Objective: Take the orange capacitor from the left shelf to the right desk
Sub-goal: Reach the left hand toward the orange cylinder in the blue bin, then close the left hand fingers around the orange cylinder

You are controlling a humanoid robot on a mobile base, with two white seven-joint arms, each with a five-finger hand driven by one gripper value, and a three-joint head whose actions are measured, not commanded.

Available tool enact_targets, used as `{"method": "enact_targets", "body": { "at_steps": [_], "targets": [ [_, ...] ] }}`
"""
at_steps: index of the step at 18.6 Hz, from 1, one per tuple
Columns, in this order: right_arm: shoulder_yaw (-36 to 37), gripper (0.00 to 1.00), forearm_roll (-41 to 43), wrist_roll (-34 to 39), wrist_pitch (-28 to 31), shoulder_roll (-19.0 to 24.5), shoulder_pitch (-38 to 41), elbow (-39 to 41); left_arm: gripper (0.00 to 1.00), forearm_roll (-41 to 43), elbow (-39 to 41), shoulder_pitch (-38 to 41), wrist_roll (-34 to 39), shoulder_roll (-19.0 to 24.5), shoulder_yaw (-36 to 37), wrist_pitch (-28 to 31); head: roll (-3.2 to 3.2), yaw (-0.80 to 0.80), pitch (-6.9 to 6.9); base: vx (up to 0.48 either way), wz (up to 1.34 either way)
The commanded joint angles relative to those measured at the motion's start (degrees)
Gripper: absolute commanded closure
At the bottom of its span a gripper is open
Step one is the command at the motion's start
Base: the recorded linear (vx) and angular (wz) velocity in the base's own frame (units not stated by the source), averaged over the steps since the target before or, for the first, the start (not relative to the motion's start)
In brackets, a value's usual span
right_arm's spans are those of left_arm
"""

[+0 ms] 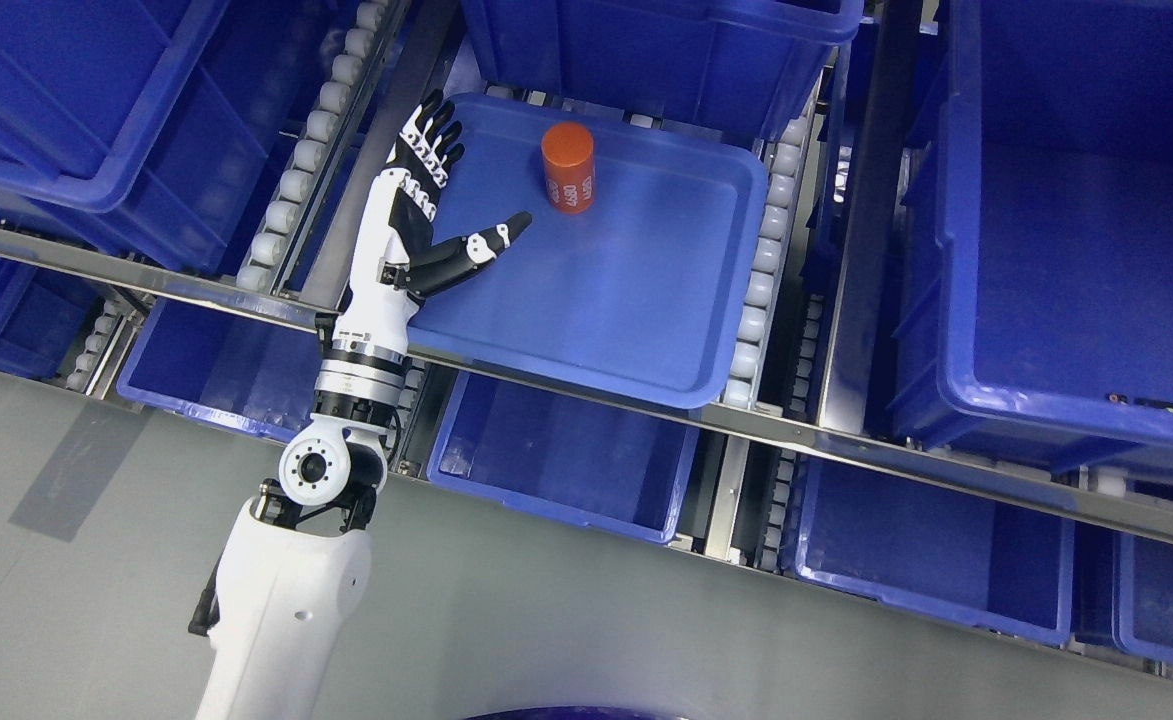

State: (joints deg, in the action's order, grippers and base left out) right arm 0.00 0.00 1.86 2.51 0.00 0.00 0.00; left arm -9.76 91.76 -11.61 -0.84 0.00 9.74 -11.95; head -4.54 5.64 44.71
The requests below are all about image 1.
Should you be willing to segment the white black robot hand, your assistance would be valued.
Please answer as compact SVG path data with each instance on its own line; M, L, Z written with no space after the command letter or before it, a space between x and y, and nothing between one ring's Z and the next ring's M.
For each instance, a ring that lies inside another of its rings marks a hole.
M350 300L324 332L331 347L406 354L408 324L423 301L477 276L531 227L533 213L518 211L490 227L435 240L440 201L465 155L454 111L454 102L434 90L399 129L359 220Z

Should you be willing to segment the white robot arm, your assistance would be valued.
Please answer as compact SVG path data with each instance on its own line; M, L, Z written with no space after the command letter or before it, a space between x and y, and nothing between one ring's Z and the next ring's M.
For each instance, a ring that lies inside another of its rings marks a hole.
M340 331L324 349L310 423L278 462L279 514L244 503L213 582L213 665L199 719L307 719L371 573L368 523L408 369L406 332Z

